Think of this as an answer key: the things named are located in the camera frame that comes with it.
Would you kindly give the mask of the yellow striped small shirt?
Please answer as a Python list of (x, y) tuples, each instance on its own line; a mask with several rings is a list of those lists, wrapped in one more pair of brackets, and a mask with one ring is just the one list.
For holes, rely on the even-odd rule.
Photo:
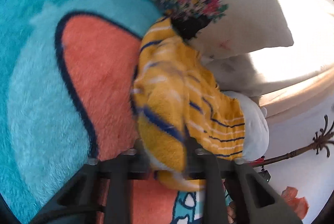
[(217, 157), (242, 156), (239, 101), (220, 92), (199, 52), (184, 43), (169, 18), (156, 21), (142, 39), (131, 97), (143, 147), (164, 186), (187, 192), (205, 187), (185, 174), (188, 138)]

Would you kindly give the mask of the red cushion at bedside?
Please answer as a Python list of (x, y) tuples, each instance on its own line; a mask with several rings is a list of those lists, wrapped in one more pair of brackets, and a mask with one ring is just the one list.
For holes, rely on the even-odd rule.
[[(264, 162), (264, 156), (261, 158), (251, 161), (250, 165), (255, 167), (256, 164), (260, 164)], [(260, 176), (262, 176), (267, 182), (270, 181), (271, 176), (270, 173), (264, 169), (264, 166), (261, 166), (260, 172), (258, 172)], [(309, 204), (305, 197), (297, 197), (298, 190), (295, 187), (287, 186), (286, 189), (280, 194), (283, 200), (290, 206), (290, 208), (294, 211), (294, 213), (303, 220), (308, 213)]]

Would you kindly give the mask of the light grey plush pillow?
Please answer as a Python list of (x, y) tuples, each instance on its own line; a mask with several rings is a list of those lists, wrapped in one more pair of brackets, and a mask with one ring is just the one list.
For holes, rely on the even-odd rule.
[(267, 110), (260, 108), (252, 99), (243, 94), (233, 91), (225, 91), (223, 94), (232, 99), (237, 99), (243, 112), (245, 119), (243, 158), (247, 161), (259, 159), (265, 154), (269, 145)]

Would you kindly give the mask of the dark metal headboard ornament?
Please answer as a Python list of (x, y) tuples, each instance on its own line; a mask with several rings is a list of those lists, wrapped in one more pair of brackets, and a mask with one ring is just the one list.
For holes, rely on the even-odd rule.
[(312, 142), (309, 145), (269, 159), (265, 159), (265, 157), (263, 156), (256, 161), (250, 162), (250, 165), (253, 168), (264, 167), (266, 165), (300, 156), (308, 151), (315, 151), (316, 155), (318, 155), (319, 152), (323, 149), (325, 149), (326, 151), (326, 157), (329, 158), (331, 155), (329, 145), (333, 145), (333, 123), (331, 123), (331, 125), (329, 126), (328, 116), (325, 115), (324, 127), (320, 128), (319, 131), (315, 133), (314, 137), (312, 138)]

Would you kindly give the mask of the beige star curtain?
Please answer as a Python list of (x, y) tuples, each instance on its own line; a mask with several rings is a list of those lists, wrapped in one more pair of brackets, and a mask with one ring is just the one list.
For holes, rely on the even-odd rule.
[(270, 114), (315, 105), (317, 98), (333, 91), (332, 85), (323, 89), (311, 83), (312, 79), (326, 79), (333, 69), (333, 0), (278, 2), (292, 34), (292, 46), (214, 60), (197, 50), (221, 89), (259, 98)]

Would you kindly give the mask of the teal fleece cartoon blanket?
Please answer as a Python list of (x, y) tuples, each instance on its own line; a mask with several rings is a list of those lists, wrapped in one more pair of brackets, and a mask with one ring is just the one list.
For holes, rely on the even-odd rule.
[[(131, 91), (151, 0), (1, 0), (1, 223), (31, 223), (89, 159), (138, 138)], [(133, 181), (132, 223), (202, 223), (204, 192)]]

